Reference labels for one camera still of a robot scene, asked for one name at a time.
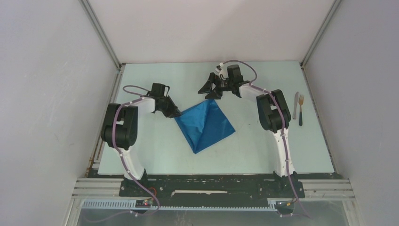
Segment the blue cloth napkin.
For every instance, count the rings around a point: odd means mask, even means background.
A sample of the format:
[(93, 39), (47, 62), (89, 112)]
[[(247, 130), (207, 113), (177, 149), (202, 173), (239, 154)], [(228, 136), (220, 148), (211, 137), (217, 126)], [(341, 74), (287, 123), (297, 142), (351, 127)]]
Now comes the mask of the blue cloth napkin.
[(236, 132), (213, 99), (184, 110), (181, 116), (175, 117), (175, 121), (194, 154)]

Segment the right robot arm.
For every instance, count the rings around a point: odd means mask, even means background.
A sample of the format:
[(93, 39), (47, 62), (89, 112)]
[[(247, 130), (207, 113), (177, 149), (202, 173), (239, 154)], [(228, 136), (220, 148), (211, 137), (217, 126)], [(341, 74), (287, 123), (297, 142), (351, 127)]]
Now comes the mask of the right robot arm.
[(277, 145), (277, 160), (274, 172), (279, 177), (289, 177), (295, 172), (288, 143), (288, 127), (291, 114), (282, 90), (267, 91), (244, 79), (239, 65), (224, 67), (220, 63), (215, 73), (210, 73), (198, 94), (206, 99), (221, 99), (230, 91), (239, 98), (254, 101), (257, 105), (262, 128), (273, 133)]

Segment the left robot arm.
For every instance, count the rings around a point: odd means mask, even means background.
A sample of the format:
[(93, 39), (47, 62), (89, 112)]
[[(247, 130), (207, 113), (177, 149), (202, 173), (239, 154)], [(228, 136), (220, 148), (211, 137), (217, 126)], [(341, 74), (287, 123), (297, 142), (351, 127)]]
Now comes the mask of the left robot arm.
[(104, 117), (101, 139), (115, 150), (121, 159), (125, 177), (133, 180), (130, 189), (137, 196), (147, 194), (149, 184), (143, 180), (145, 168), (132, 150), (137, 141), (139, 117), (148, 113), (162, 112), (166, 118), (181, 116), (181, 112), (169, 96), (170, 87), (153, 83), (145, 95), (126, 103), (110, 103)]

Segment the silver knife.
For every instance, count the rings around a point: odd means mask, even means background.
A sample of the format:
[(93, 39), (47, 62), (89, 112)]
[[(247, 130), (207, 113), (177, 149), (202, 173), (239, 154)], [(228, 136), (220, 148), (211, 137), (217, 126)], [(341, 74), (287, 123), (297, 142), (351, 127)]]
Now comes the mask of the silver knife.
[(296, 92), (295, 97), (294, 97), (294, 110), (292, 114), (292, 119), (296, 120), (297, 119), (297, 105), (299, 101), (299, 92)]

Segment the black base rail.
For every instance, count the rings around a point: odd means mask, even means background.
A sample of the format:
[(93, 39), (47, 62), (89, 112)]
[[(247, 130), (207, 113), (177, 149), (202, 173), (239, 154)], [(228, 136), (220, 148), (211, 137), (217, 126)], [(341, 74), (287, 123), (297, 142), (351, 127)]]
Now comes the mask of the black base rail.
[(269, 199), (304, 198), (302, 182), (273, 174), (144, 175), (124, 178), (120, 197), (148, 197), (156, 206), (266, 207)]

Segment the left aluminium frame post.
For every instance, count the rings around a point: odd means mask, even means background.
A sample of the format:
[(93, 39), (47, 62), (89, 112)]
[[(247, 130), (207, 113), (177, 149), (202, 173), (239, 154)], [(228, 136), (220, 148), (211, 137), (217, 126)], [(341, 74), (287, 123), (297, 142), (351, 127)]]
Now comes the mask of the left aluminium frame post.
[[(115, 96), (115, 92), (116, 92), (115, 89), (120, 80), (120, 72), (121, 72), (121, 68), (122, 68), (122, 63), (118, 59), (118, 57), (111, 45), (106, 33), (105, 33), (105, 30), (102, 27), (90, 1), (89, 0), (79, 0), (79, 2), (81, 4), (83, 10), (85, 11), (90, 23), (92, 24), (94, 31), (96, 32), (100, 42), (102, 43), (103, 47), (105, 48), (106, 53), (110, 57), (113, 65), (116, 67), (116, 72), (112, 75), (112, 88), (111, 88), (108, 100), (106, 101), (106, 105), (105, 105), (105, 107), (107, 107), (107, 105), (114, 100), (114, 96)], [(99, 157), (101, 156), (101, 151), (103, 149), (103, 143), (102, 143), (102, 140), (100, 137), (102, 122), (103, 122), (103, 120), (100, 121), (99, 135), (97, 138), (96, 145), (95, 145), (93, 152), (91, 154), (91, 157), (89, 159), (88, 169), (92, 168), (93, 165), (96, 165), (99, 161)]]

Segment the aluminium frame post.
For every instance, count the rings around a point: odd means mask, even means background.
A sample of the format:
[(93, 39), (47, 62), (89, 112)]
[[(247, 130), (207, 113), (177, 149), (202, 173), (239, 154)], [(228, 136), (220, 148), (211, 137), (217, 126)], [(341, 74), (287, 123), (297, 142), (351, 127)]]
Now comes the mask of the aluminium frame post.
[[(106, 101), (106, 105), (105, 105), (105, 107), (107, 107), (107, 105), (114, 100), (114, 96), (115, 96), (115, 92), (116, 92), (115, 89), (120, 80), (120, 72), (121, 72), (121, 68), (122, 68), (122, 63), (118, 59), (118, 57), (111, 45), (106, 33), (105, 33), (105, 30), (102, 27), (90, 1), (89, 0), (79, 0), (79, 2), (81, 4), (83, 10), (85, 11), (90, 23), (92, 24), (94, 31), (96, 32), (100, 42), (102, 43), (103, 47), (105, 48), (106, 53), (110, 57), (113, 65), (116, 67), (116, 72), (112, 75), (112, 88), (111, 88), (108, 100)], [(102, 143), (102, 140), (100, 137), (102, 122), (103, 122), (103, 120), (100, 121), (99, 135), (97, 138), (96, 145), (95, 145), (93, 152), (91, 154), (91, 157), (89, 159), (88, 169), (92, 168), (93, 165), (96, 165), (99, 161), (99, 157), (101, 156), (101, 151), (103, 149), (103, 143)]]
[(314, 39), (311, 42), (311, 45), (309, 46), (304, 58), (302, 59), (300, 65), (304, 69), (306, 65), (308, 64), (310, 58), (312, 57), (315, 49), (317, 48), (319, 42), (321, 41), (324, 33), (326, 32), (331, 20), (333, 19), (334, 15), (336, 14), (336, 11), (340, 7), (342, 3), (342, 0), (334, 0), (329, 11), (327, 12), (320, 28), (318, 29)]

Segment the right aluminium frame post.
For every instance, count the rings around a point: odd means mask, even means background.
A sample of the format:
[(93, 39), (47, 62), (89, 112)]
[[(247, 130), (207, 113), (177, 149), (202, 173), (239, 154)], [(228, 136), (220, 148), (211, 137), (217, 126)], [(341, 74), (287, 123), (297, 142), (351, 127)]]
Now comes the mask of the right aluminium frame post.
[(306, 65), (308, 64), (310, 58), (312, 57), (315, 49), (317, 48), (319, 42), (321, 41), (324, 33), (326, 32), (331, 20), (333, 19), (334, 15), (336, 14), (336, 11), (340, 7), (342, 3), (342, 0), (334, 0), (329, 11), (327, 12), (320, 28), (318, 29), (314, 39), (311, 42), (311, 45), (309, 46), (304, 58), (302, 59), (300, 65), (304, 69)]

